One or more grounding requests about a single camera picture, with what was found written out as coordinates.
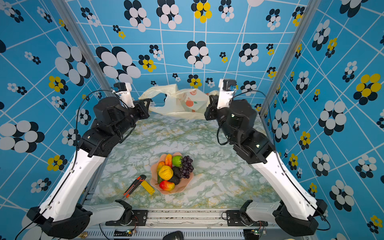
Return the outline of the red yellow mango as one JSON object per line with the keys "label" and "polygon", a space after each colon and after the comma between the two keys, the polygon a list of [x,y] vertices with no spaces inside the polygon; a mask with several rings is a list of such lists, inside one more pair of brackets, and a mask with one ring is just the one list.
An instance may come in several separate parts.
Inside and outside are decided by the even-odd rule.
{"label": "red yellow mango", "polygon": [[162,181],[160,184],[159,184],[160,188],[163,190],[163,191],[167,191],[167,192],[170,192],[172,191],[174,188],[175,188],[175,183],[172,183],[172,182],[169,182],[169,181]]}

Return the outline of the translucent printed plastic bag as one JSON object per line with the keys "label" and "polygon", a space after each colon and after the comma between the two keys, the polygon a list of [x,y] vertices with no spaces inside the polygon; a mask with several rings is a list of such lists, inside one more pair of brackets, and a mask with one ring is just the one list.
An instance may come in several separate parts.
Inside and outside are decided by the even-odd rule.
{"label": "translucent printed plastic bag", "polygon": [[163,116],[188,120],[204,120],[204,113],[210,104],[209,96],[217,96],[219,91],[215,90],[206,94],[199,89],[179,90],[178,86],[173,84],[151,87],[139,99],[154,99],[160,94],[167,96],[164,105],[162,107],[158,105],[151,106],[150,111]]}

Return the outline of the aluminium front rail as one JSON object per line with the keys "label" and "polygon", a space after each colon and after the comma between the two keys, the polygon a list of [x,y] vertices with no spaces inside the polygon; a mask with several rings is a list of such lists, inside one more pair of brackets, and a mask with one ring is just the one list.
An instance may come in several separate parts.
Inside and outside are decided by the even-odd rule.
{"label": "aluminium front rail", "polygon": [[230,220],[234,209],[152,209],[144,216],[144,226],[87,228],[79,240],[161,240],[176,231],[185,240],[292,240],[277,224],[245,226]]}

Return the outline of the yellow bell pepper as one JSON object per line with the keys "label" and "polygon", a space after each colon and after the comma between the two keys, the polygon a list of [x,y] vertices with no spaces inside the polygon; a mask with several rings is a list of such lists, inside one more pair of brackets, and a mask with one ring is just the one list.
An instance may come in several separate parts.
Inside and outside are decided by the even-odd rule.
{"label": "yellow bell pepper", "polygon": [[164,165],[159,170],[158,175],[164,181],[168,181],[168,180],[170,180],[173,177],[174,172],[173,172],[173,169],[171,167],[169,167],[167,165]]}

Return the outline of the yellow rectangular block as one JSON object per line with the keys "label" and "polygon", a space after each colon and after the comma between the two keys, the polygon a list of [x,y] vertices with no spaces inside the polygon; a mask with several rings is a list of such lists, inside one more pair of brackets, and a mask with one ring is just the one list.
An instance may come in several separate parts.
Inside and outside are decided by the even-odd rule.
{"label": "yellow rectangular block", "polygon": [[153,195],[155,193],[155,189],[146,181],[143,180],[141,182],[141,186],[150,194]]}

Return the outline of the orange peach fruit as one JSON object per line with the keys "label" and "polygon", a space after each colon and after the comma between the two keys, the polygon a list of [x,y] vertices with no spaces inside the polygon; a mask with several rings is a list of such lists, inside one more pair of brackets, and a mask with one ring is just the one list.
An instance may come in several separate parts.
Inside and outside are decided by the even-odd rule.
{"label": "orange peach fruit", "polygon": [[172,168],[173,167],[173,156],[171,154],[167,154],[165,158],[165,165]]}

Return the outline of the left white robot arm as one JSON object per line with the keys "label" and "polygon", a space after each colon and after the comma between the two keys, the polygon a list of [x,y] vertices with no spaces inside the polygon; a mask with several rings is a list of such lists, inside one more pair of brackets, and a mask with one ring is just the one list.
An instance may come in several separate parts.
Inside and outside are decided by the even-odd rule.
{"label": "left white robot arm", "polygon": [[50,196],[30,208],[27,217],[49,237],[74,239],[87,227],[110,221],[131,221],[132,207],[124,200],[95,207],[78,200],[90,179],[113,148],[122,143],[139,120],[149,117],[150,99],[122,105],[117,97],[107,97],[94,106],[95,121],[76,147],[63,177]]}

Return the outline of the pink scalloped plate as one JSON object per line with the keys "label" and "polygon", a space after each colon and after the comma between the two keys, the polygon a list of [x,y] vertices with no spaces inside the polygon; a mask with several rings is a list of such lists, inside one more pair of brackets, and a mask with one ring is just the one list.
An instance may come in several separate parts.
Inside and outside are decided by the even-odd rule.
{"label": "pink scalloped plate", "polygon": [[189,185],[189,183],[192,181],[194,178],[194,173],[190,174],[189,179],[181,179],[181,182],[175,186],[175,188],[172,191],[164,191],[160,188],[160,184],[158,183],[158,174],[157,174],[157,166],[158,163],[161,161],[165,161],[166,159],[166,154],[161,155],[159,160],[151,166],[151,179],[150,179],[150,184],[151,186],[159,193],[163,195],[169,195],[169,194],[175,194],[175,193],[181,193],[184,191],[184,189]]}

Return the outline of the black round knob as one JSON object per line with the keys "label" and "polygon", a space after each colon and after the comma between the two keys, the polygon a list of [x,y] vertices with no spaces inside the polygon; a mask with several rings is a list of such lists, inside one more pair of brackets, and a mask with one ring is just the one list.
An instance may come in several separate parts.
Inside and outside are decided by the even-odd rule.
{"label": "black round knob", "polygon": [[184,240],[184,235],[181,231],[175,231],[165,235],[163,240]]}

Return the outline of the green orange papaya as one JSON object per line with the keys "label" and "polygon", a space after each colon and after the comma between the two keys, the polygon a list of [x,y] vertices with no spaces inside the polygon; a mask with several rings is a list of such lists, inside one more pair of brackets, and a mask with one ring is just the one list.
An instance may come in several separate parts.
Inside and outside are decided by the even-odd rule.
{"label": "green orange papaya", "polygon": [[160,184],[163,179],[159,176],[159,172],[161,170],[161,168],[165,165],[165,162],[164,161],[161,161],[158,163],[158,166],[157,166],[157,180],[158,180],[158,184]]}

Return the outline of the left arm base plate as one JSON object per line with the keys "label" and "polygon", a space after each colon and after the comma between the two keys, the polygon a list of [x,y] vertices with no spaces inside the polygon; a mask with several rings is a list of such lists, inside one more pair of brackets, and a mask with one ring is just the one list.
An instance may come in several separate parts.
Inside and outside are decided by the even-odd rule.
{"label": "left arm base plate", "polygon": [[117,221],[108,221],[106,226],[145,226],[148,219],[148,210],[131,210],[124,213]]}

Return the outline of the green lime fruit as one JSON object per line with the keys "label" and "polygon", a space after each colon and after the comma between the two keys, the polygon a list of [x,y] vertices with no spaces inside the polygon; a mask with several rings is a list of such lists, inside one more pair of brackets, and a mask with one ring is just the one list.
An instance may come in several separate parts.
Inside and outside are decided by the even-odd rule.
{"label": "green lime fruit", "polygon": [[180,168],[183,165],[183,157],[182,156],[174,156],[172,158],[172,164],[174,167]]}

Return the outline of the dark purple grape bunch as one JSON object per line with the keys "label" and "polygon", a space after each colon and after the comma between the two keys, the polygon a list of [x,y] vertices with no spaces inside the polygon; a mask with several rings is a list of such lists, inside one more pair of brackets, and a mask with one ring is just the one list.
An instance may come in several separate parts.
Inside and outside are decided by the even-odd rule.
{"label": "dark purple grape bunch", "polygon": [[190,178],[190,174],[194,170],[192,162],[193,162],[193,160],[191,159],[190,156],[185,156],[185,157],[182,158],[180,170],[181,170],[182,177],[185,178],[185,179],[189,179]]}

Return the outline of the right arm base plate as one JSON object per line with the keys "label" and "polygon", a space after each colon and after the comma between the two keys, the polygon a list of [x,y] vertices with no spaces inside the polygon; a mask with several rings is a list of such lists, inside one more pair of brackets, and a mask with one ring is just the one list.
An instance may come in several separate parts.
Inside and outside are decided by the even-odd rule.
{"label": "right arm base plate", "polygon": [[227,210],[225,211],[225,217],[222,217],[227,221],[228,227],[267,227],[269,224],[265,221],[245,220],[239,210]]}

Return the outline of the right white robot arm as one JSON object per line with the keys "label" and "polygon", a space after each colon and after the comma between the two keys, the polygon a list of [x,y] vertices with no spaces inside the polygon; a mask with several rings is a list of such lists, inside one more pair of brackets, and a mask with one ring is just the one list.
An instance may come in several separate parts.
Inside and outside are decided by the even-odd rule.
{"label": "right white robot arm", "polygon": [[255,222],[277,224],[293,237],[314,235],[319,230],[317,216],[323,216],[327,204],[311,196],[282,163],[275,146],[263,134],[254,129],[258,113],[246,100],[224,100],[209,96],[205,112],[206,120],[216,120],[219,132],[236,154],[256,169],[280,197],[275,203],[246,201],[239,213],[244,225]]}

